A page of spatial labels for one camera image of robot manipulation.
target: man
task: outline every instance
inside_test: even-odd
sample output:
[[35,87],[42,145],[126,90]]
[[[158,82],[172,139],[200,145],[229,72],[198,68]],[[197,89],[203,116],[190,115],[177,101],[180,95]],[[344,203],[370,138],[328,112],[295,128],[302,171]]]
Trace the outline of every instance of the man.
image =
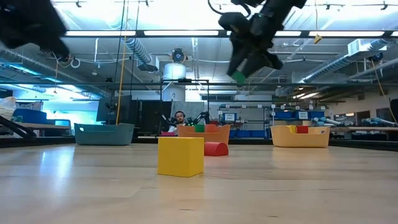
[[[183,111],[177,111],[174,114],[174,118],[176,120],[175,124],[179,125],[185,125],[184,121],[185,121],[185,113]],[[177,127],[174,125],[170,125],[169,126],[169,131],[168,132],[174,132],[175,134],[177,133]]]

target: yellow block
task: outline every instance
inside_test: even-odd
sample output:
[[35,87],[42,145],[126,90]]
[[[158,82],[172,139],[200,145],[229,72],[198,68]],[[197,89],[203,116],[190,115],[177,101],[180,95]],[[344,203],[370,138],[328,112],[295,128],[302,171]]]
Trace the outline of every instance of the yellow block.
[[287,125],[287,127],[290,129],[290,132],[292,134],[296,133],[296,125]]
[[191,177],[203,172],[203,138],[159,138],[157,150],[158,174]]

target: red half cylinder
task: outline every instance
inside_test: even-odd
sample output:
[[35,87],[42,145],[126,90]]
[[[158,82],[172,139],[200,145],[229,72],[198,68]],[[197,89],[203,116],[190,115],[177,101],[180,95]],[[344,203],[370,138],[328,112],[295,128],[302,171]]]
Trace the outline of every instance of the red half cylinder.
[[205,156],[226,156],[228,146],[223,142],[205,142]]

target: white bag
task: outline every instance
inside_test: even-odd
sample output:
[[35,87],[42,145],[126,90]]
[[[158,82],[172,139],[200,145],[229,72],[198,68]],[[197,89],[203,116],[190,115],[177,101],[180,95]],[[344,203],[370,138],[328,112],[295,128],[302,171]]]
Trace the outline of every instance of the white bag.
[[17,98],[10,96],[4,99],[0,99],[0,115],[3,118],[11,120],[12,114],[14,113],[15,109],[17,108],[16,105]]

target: gray bin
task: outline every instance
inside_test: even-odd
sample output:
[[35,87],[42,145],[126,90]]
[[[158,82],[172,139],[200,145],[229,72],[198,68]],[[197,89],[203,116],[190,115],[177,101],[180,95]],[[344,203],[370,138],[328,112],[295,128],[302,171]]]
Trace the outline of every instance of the gray bin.
[[79,145],[126,146],[131,143],[133,131],[133,124],[95,125],[75,123],[75,138]]

